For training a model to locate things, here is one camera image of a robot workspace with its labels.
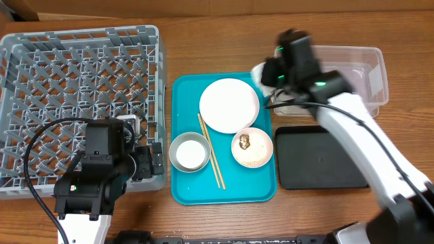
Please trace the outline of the brown food scrap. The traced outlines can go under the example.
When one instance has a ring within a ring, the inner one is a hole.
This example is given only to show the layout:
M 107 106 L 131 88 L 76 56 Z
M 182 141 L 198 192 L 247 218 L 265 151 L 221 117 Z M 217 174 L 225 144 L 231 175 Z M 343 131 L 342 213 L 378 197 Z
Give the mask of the brown food scrap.
M 248 134 L 241 134 L 239 137 L 239 146 L 241 149 L 246 150 L 250 147 L 250 136 Z

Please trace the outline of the small pink bowl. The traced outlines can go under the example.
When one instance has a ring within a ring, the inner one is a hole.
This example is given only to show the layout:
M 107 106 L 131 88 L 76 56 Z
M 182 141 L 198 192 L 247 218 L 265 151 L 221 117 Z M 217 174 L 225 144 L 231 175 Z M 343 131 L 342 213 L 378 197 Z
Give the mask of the small pink bowl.
M 239 146 L 241 134 L 250 136 L 250 147 L 243 150 Z M 235 134 L 231 142 L 231 152 L 236 162 L 247 168 L 259 168 L 270 161 L 273 156 L 273 142 L 263 130 L 248 127 Z

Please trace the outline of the white paper cup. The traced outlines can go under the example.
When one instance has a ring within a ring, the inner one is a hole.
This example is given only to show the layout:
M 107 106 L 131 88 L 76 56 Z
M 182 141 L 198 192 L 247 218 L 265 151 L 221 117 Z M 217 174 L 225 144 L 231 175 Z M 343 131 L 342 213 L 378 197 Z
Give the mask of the white paper cup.
M 197 169 L 205 159 L 205 149 L 199 142 L 187 140 L 178 147 L 176 159 L 187 169 Z

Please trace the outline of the white napkin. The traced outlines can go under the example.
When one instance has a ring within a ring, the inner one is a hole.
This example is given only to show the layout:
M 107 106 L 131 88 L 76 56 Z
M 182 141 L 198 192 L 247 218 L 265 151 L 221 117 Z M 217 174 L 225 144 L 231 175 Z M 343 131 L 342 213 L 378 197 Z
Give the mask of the white napkin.
M 264 68 L 264 62 L 257 64 L 250 71 L 251 78 L 255 86 L 261 91 L 264 97 L 271 97 L 272 95 L 275 95 L 276 90 L 274 87 L 269 87 L 262 84 L 261 79 L 262 79 L 263 68 Z

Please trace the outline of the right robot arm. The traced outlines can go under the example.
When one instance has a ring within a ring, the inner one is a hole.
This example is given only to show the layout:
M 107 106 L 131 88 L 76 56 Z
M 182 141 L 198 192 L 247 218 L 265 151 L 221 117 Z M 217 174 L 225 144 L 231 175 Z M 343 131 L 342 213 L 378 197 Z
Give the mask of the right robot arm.
M 381 212 L 328 233 L 324 243 L 432 243 L 433 183 L 416 169 L 371 118 L 360 95 L 336 70 L 322 72 L 311 37 L 289 29 L 277 38 L 279 55 L 265 60 L 260 81 L 291 98 L 326 129 L 367 180 Z

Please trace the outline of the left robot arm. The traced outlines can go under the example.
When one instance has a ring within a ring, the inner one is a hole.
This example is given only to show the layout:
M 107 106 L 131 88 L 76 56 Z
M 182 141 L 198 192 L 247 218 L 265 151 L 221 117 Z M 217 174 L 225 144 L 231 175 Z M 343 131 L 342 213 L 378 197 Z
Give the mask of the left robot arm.
M 85 146 L 54 187 L 59 243 L 104 243 L 117 199 L 165 186 L 164 147 L 141 145 L 140 136 L 136 115 L 86 123 Z

